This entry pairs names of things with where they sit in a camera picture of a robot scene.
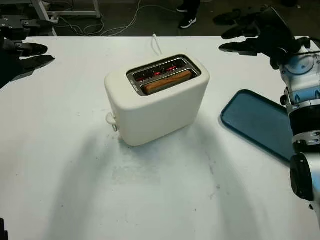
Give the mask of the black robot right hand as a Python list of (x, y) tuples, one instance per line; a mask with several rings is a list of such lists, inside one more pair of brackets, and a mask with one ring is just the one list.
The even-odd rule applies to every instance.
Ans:
[(221, 35), (224, 40), (245, 37), (245, 41), (221, 45), (219, 49), (223, 52), (282, 59), (301, 49), (285, 21), (269, 5), (237, 8), (216, 16), (213, 22), (217, 26), (232, 26)]

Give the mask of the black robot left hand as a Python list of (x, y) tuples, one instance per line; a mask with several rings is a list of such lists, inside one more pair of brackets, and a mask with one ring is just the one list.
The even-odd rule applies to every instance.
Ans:
[(0, 87), (31, 76), (34, 71), (53, 62), (48, 47), (24, 42), (29, 36), (48, 34), (54, 23), (29, 19), (23, 15), (0, 16)]

